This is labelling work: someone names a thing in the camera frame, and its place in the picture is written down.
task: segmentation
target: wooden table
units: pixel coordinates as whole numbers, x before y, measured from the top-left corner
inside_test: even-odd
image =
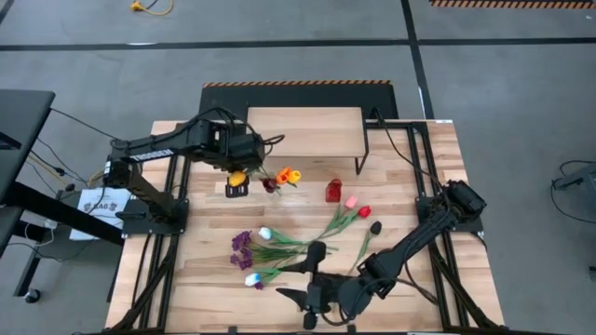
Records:
[[[152,133],[171,131],[174,125],[173,121],[155,122]],[[441,181],[465,181],[466,170],[454,125],[428,121],[428,128]],[[409,156],[405,131],[390,133],[399,150]],[[191,213],[179,245],[166,331],[220,332],[230,326],[238,326],[240,332],[302,330],[303,314],[294,302],[276,293],[275,288],[305,289],[308,275],[280,275],[263,291],[247,288],[244,277],[250,271],[241,272],[229,262],[231,239],[243,230],[255,232],[263,225],[298,239],[317,236],[337,207],[325,202],[325,186],[333,178],[344,183],[343,199],[350,194],[357,196],[361,205],[372,207],[372,214],[326,241],[340,251],[328,256],[320,271],[347,272],[374,221],[383,223],[383,232],[371,241],[370,253],[390,248],[408,234],[418,224],[413,204],[417,195],[413,168],[393,151],[383,130],[369,130],[368,137],[371,152],[359,176],[355,174],[354,163],[341,158],[267,158],[264,165],[268,170],[290,166],[302,172],[299,187],[284,187],[281,197],[266,193],[255,182],[249,196],[227,199],[224,197],[226,174],[205,164],[193,164],[188,189]],[[424,158],[420,143],[418,139],[419,154]],[[167,159],[149,162],[144,166],[143,176],[163,189],[167,168]],[[494,322],[502,323],[484,247],[471,234],[452,234],[452,237],[462,284]],[[120,320],[130,307],[144,240],[144,236],[134,236],[124,246],[106,327]],[[141,288],[147,276],[148,260],[150,255],[145,258]],[[409,264],[419,284],[434,292],[427,251],[416,254]],[[452,323],[456,325],[453,294],[445,285]],[[156,292],[150,326],[156,323],[161,288]],[[438,330],[439,310],[413,288],[397,285],[385,300],[373,298],[355,324],[358,331]],[[345,328],[334,328],[320,320],[317,331],[345,331]]]

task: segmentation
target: electrical plug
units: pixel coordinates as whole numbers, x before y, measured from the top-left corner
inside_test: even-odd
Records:
[[[141,11],[142,10],[141,3],[138,2],[138,1],[133,1],[132,4],[130,5],[130,10],[132,10],[132,11]]]

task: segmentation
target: pink tulip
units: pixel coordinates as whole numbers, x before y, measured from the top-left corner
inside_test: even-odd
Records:
[[[356,206],[357,203],[358,203],[358,199],[354,195],[351,195],[345,201],[345,207],[346,208],[353,209]]]

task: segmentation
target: red tulip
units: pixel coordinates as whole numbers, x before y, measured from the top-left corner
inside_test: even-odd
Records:
[[[366,219],[369,215],[371,215],[371,207],[370,206],[365,206],[363,208],[361,208],[358,211],[358,215],[362,218],[362,219]]]

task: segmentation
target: white tulip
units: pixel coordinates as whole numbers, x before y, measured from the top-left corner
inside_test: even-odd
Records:
[[[271,232],[271,229],[267,228],[267,227],[263,227],[259,230],[259,235],[266,241],[270,240],[271,237],[273,237],[273,233]]]
[[[246,276],[246,279],[244,279],[244,285],[251,287],[260,281],[261,277],[259,276],[259,274],[250,274]]]

